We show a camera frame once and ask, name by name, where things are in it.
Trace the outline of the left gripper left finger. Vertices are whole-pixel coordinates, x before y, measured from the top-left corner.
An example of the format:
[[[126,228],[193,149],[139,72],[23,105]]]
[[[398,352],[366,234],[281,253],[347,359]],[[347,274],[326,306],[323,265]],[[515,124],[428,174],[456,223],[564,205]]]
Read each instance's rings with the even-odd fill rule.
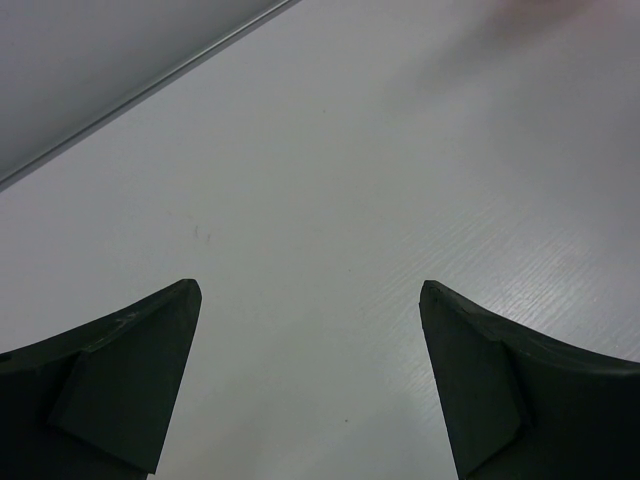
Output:
[[[194,279],[1,355],[4,479],[155,474],[202,303]]]

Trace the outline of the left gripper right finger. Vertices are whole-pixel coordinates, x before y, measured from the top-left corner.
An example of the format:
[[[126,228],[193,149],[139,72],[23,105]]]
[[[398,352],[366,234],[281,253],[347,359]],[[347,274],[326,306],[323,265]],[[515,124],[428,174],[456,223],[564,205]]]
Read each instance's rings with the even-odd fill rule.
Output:
[[[419,310],[458,478],[638,478],[638,363],[553,339],[433,280]]]

